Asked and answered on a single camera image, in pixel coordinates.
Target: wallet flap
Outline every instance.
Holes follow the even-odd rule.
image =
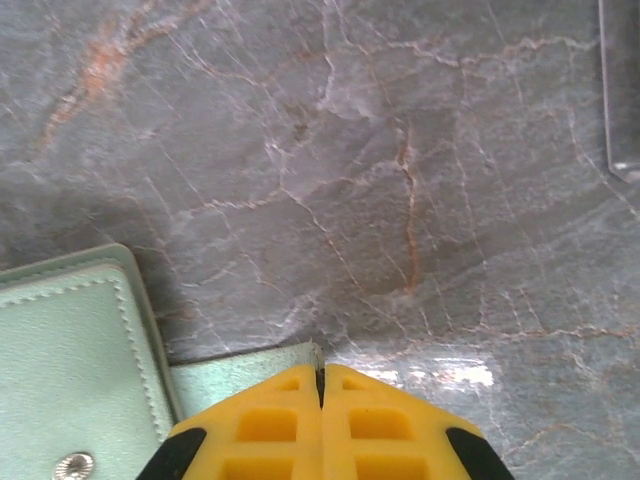
[[[0,327],[3,476],[50,478],[59,458],[88,452],[92,479],[134,478],[173,419],[125,273],[6,288]]]
[[[166,352],[164,351],[153,310],[151,309],[136,259],[127,247],[119,243],[111,243],[13,268],[0,273],[0,289],[42,282],[52,277],[59,277],[89,267],[104,265],[117,267],[124,272],[135,299],[142,326],[147,333],[147,339],[151,346],[156,366],[165,381],[165,394],[169,398],[171,414],[174,420],[183,420],[184,413],[170,379],[169,364],[167,363]]]

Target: black rubber grip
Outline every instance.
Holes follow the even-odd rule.
[[[447,429],[447,438],[471,480],[515,480],[484,438],[455,427]]]
[[[137,480],[182,480],[206,436],[203,428],[191,428],[167,438]]]

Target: mint green wallet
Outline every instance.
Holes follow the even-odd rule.
[[[65,458],[89,458],[90,480],[133,479],[183,406],[321,358],[302,344],[170,369],[121,245],[0,274],[0,337],[0,473],[15,479],[55,478]]]

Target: metal snap button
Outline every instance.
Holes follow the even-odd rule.
[[[89,478],[94,466],[93,457],[88,453],[70,453],[56,464],[52,480],[84,480]]]

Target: stitching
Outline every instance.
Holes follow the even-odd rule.
[[[140,352],[138,350],[138,347],[136,346],[136,341],[133,337],[133,327],[131,325],[131,319],[129,319],[126,314],[126,309],[124,307],[125,299],[122,296],[122,287],[121,287],[122,283],[120,281],[113,280],[110,278],[105,278],[100,280],[90,280],[88,282],[80,283],[78,285],[71,285],[64,288],[58,288],[55,290],[51,290],[50,292],[47,292],[47,293],[39,293],[37,295],[24,297],[19,300],[9,300],[7,302],[1,303],[0,309],[7,308],[13,305],[21,305],[21,304],[39,300],[42,298],[49,298],[54,295],[61,295],[67,292],[80,290],[81,288],[88,288],[94,285],[101,285],[105,283],[110,283],[111,286],[113,287],[113,293],[116,297],[116,300],[118,301],[118,312],[120,313],[120,318],[122,319],[124,329],[127,333],[127,338],[129,339],[131,352],[133,353],[133,356],[136,361],[136,366],[138,367],[138,372],[140,374],[140,379],[142,382],[142,389],[144,391],[144,396],[146,398],[147,405],[149,406],[149,412],[151,413],[153,425],[155,427],[155,432],[158,436],[158,440],[162,442],[164,440],[164,435],[160,428],[160,421],[159,421],[158,413],[156,412],[156,406],[154,405],[153,399],[151,398],[151,390],[149,388],[149,379],[147,377],[146,372],[144,371],[144,367],[142,365],[142,358],[140,357]]]
[[[27,275],[26,277],[19,277],[19,278],[14,278],[13,280],[0,280],[0,285],[2,285],[3,287],[6,286],[10,286],[14,283],[18,283],[18,282],[24,282],[26,280],[31,280],[34,278],[38,278],[38,277],[43,277],[45,275],[50,275],[52,273],[59,273],[59,272],[64,272],[65,270],[71,270],[72,268],[79,268],[79,267],[86,267],[89,265],[93,265],[94,263],[102,263],[105,261],[109,261],[109,262],[113,262],[115,263],[117,266],[122,266],[120,264],[120,261],[116,258],[113,257],[96,257],[94,259],[91,260],[87,260],[84,262],[80,262],[80,263],[74,263],[71,265],[65,265],[63,267],[57,267],[57,268],[52,268],[52,269],[45,269],[41,272],[36,272],[36,273],[32,273],[31,275]],[[0,275],[3,275],[5,273],[7,273],[8,270],[6,272],[0,272]]]

